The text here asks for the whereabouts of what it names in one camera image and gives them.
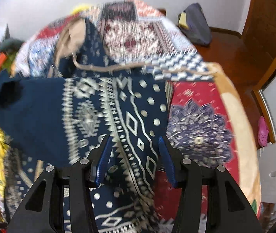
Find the wooden door frame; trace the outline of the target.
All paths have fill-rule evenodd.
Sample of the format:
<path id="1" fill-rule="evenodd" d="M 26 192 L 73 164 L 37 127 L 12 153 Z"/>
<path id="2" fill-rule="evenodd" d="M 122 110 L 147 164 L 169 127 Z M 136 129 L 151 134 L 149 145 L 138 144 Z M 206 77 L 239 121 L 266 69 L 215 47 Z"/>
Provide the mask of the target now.
<path id="1" fill-rule="evenodd" d="M 274 143 L 275 122 L 263 91 L 276 77 L 276 0 L 250 0 L 241 39 L 264 72 L 253 88 L 253 94 L 269 128 L 269 140 Z"/>

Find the dark grey pillow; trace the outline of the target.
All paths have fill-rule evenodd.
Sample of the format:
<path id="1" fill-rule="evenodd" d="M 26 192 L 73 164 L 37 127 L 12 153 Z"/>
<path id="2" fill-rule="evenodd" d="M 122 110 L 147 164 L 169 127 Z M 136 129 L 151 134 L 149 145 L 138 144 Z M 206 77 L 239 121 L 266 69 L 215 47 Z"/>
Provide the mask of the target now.
<path id="1" fill-rule="evenodd" d="M 10 51 L 18 52 L 21 46 L 24 44 L 24 41 L 16 38 L 5 39 L 0 43 L 0 53 L 6 53 Z"/>

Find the navy patterned garment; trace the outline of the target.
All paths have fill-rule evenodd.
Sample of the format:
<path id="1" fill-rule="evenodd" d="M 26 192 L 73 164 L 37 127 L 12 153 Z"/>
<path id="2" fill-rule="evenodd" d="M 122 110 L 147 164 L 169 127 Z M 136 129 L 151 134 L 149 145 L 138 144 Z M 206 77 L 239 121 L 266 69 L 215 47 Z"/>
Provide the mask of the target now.
<path id="1" fill-rule="evenodd" d="M 143 232 L 155 232 L 153 183 L 160 157 L 158 142 L 166 135 L 169 117 L 167 80 L 151 74 L 86 74 L 73 68 L 61 75 L 52 68 L 57 75 L 44 78 L 0 72 L 0 128 L 9 140 L 8 153 L 33 152 L 26 158 L 46 162 L 43 172 L 48 165 L 71 167 L 88 157 L 105 135 L 111 136 L 104 180 L 90 188 L 97 232 L 103 225 L 112 226 L 104 227 L 108 230 L 118 228 L 114 226 L 123 217 L 112 216 L 124 209 L 117 205 L 127 199 L 141 207 L 133 209 L 134 219 L 156 217 L 151 226 L 148 222 L 142 226 Z M 64 232 L 72 232 L 68 186 L 63 208 Z"/>

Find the pink rubber clog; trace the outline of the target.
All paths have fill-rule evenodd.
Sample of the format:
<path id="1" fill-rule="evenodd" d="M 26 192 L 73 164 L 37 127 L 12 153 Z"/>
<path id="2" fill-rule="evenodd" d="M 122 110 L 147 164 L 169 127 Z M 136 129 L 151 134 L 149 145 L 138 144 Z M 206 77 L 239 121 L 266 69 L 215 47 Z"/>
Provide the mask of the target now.
<path id="1" fill-rule="evenodd" d="M 258 144 L 261 147 L 265 147 L 268 144 L 268 135 L 269 135 L 269 128 L 265 122 L 263 116 L 260 116 L 258 120 L 258 133 L 257 133 L 257 140 Z"/>

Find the green patterned cloth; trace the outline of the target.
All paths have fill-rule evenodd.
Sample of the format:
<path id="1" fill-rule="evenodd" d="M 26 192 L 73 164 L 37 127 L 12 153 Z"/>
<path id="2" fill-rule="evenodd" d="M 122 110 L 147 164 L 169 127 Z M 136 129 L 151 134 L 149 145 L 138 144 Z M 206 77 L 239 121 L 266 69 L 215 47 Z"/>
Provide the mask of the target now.
<path id="1" fill-rule="evenodd" d="M 1 70 L 6 70 L 10 75 L 13 72 L 14 69 L 14 62 L 15 62 L 15 57 L 17 55 L 17 52 L 11 52 L 11 53 L 6 53 L 6 60 L 1 66 Z"/>

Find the purple grey bag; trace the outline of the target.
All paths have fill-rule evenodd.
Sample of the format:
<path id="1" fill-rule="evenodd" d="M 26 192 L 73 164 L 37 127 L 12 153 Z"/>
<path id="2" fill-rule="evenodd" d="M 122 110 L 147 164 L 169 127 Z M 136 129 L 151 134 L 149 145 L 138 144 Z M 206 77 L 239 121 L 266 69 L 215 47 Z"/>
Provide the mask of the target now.
<path id="1" fill-rule="evenodd" d="M 199 3 L 189 5 L 178 15 L 178 26 L 193 44 L 210 45 L 212 41 L 211 30 Z"/>

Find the patchwork patterned bedspread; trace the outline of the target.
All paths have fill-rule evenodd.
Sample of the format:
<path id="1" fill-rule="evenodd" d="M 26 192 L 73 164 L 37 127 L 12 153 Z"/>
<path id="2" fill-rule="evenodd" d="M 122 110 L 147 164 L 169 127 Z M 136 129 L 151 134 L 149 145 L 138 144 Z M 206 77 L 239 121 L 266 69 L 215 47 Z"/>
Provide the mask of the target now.
<path id="1" fill-rule="evenodd" d="M 214 168 L 218 163 L 228 167 L 245 193 L 252 209 L 260 215 L 261 186 L 259 183 L 257 156 L 252 128 L 246 117 L 241 99 L 222 67 L 203 64 L 203 58 L 181 30 L 159 11 L 140 0 L 105 3 L 80 12 L 100 32 L 106 53 L 118 63 L 147 62 L 152 64 L 187 66 L 195 72 L 211 72 L 212 75 L 188 73 L 185 78 L 172 74 L 168 84 L 170 117 L 167 136 L 172 145 L 204 167 Z M 73 16 L 50 23 L 29 38 L 15 58 L 14 75 L 25 77 L 52 77 L 55 48 L 61 31 Z M 17 149 L 6 157 L 7 186 L 5 213 L 10 219 L 20 205 L 23 196 L 42 172 L 47 163 L 38 161 L 31 154 L 21 154 Z M 157 171 L 156 216 L 161 222 L 152 226 L 158 232 L 172 232 L 181 191 L 173 190 L 164 179 L 164 169 Z M 124 200 L 117 206 L 123 208 L 112 219 L 123 219 L 114 227 L 102 226 L 99 232 L 143 232 L 143 222 L 151 226 L 150 215 L 134 219 L 134 202 Z"/>

